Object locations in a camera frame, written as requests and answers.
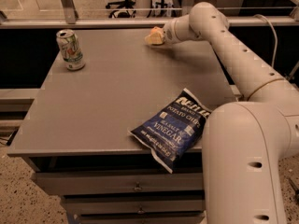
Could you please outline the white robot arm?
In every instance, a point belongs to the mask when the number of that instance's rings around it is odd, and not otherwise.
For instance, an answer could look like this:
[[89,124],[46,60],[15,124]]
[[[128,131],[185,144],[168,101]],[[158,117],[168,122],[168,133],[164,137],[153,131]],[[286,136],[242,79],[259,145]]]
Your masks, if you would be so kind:
[[209,42],[243,99],[208,117],[202,136],[207,224],[287,224],[278,162],[299,149],[299,91],[229,31],[213,5],[153,28],[149,44]]

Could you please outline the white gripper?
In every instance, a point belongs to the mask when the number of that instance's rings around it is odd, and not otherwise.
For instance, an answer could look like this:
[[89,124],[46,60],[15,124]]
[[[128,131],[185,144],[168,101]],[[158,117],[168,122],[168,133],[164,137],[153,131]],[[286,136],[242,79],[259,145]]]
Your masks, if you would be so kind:
[[145,42],[149,45],[162,45],[164,39],[167,43],[178,43],[180,39],[180,22],[178,18],[168,21],[163,28],[153,27],[150,30],[150,35],[145,37]]

